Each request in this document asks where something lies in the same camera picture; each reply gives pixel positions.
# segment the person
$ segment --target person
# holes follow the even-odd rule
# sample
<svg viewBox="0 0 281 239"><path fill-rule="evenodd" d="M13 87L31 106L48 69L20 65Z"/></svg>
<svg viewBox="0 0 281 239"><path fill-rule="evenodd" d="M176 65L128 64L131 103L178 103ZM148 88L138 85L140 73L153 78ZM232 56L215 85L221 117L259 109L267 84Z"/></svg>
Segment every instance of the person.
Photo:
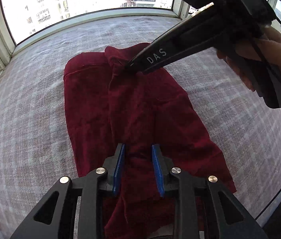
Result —
<svg viewBox="0 0 281 239"><path fill-rule="evenodd" d="M269 63L276 64L281 71L281 33L279 33L273 27L264 28L264 33L268 39L258 39L255 38L257 46L262 51L263 55ZM259 55L253 49L252 45L248 41L240 41L235 46L235 51L238 55L253 60L261 60ZM246 75L241 71L241 69L236 65L236 63L225 55L220 50L217 50L217 56L219 59L224 59L230 68L241 78L242 82L251 91L255 91L251 81L246 77Z"/></svg>

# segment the plaid blanket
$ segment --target plaid blanket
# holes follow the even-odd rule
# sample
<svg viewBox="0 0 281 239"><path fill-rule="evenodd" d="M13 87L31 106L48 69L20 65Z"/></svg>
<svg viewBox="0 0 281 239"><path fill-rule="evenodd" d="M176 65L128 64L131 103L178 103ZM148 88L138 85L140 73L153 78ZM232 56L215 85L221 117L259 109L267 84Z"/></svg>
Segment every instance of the plaid blanket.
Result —
<svg viewBox="0 0 281 239"><path fill-rule="evenodd" d="M0 77L0 230L9 238L63 175L77 177L64 115L63 70L81 52L151 42L179 22L99 20L55 33L13 57ZM265 106L214 49L166 69L224 153L236 197L256 216L281 187L281 110Z"/></svg>

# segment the window sill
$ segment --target window sill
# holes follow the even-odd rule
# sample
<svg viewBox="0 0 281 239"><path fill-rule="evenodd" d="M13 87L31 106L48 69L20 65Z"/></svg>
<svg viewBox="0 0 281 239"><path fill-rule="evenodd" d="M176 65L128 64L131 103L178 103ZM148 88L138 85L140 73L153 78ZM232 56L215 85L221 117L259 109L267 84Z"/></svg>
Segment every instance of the window sill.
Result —
<svg viewBox="0 0 281 239"><path fill-rule="evenodd" d="M165 17L178 17L171 10L159 9L159 8L124 8L124 9L114 9L114 10L104 10L98 11L90 14L81 15L78 17L70 18L66 21L62 21L56 23L55 25L49 26L46 29L38 32L37 34L29 37L19 45L17 45L16 49L12 56L15 56L25 48L34 44L35 42L50 36L54 33L57 33L61 30L102 19L114 18L114 17L123 17L123 16L140 16L140 15L149 15L149 16L165 16Z"/></svg>

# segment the metal pin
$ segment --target metal pin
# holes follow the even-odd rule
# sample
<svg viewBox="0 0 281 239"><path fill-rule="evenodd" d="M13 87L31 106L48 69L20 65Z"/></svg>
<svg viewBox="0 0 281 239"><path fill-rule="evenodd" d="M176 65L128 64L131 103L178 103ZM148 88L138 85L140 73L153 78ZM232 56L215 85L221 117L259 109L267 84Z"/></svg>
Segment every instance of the metal pin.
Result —
<svg viewBox="0 0 281 239"><path fill-rule="evenodd" d="M171 171L176 174L181 173L181 169L179 167L174 167L171 169Z"/></svg>
<svg viewBox="0 0 281 239"><path fill-rule="evenodd" d="M210 182L215 183L215 182L217 182L217 181L218 181L218 178L217 178L217 177L215 177L215 176L213 176L213 175L211 175L211 176L209 176L208 180L209 180Z"/></svg>
<svg viewBox="0 0 281 239"><path fill-rule="evenodd" d="M100 168L96 169L97 174L103 174L104 172L105 172L105 168L103 168L103 167L100 167Z"/></svg>
<svg viewBox="0 0 281 239"><path fill-rule="evenodd" d="M61 183L67 183L70 179L67 176L63 176L60 178Z"/></svg>

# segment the folded garment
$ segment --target folded garment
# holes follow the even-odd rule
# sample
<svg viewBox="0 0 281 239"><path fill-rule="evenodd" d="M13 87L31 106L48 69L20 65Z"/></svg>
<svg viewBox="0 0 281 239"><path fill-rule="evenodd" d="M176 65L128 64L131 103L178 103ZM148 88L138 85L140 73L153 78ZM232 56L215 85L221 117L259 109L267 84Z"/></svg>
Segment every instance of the folded garment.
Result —
<svg viewBox="0 0 281 239"><path fill-rule="evenodd" d="M175 166L217 176L235 192L221 150L192 108L187 93L164 69L129 74L124 65L148 44L81 53L64 70L65 116L78 175L101 167L126 144L120 195L103 202L106 238L146 238L173 222L174 205L159 196L151 145Z"/></svg>

